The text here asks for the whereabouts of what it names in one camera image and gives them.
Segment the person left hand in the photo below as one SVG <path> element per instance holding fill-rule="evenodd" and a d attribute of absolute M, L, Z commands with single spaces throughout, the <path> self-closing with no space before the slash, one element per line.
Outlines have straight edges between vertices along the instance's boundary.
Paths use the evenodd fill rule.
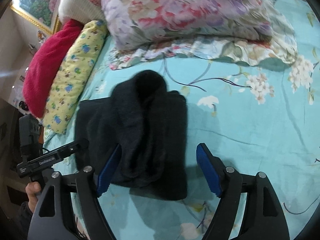
<path fill-rule="evenodd" d="M 28 185 L 25 188 L 25 192 L 28 196 L 28 207 L 32 213 L 34 213 L 38 198 L 37 195 L 41 193 L 41 185 L 34 181 L 28 183 Z"/>

